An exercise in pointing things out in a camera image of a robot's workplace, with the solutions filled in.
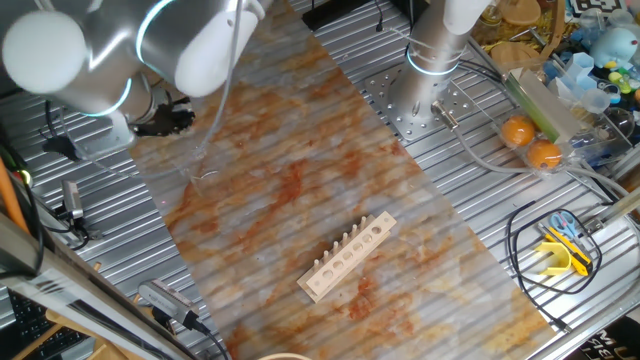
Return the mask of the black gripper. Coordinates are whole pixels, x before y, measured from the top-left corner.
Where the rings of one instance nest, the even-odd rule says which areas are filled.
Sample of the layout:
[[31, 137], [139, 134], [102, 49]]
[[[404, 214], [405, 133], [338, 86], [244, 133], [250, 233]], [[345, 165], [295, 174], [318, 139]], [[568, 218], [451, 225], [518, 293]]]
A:
[[195, 117], [190, 97], [173, 100], [168, 96], [166, 101], [156, 107], [150, 120], [133, 124], [132, 130], [138, 137], [166, 137], [189, 128]]

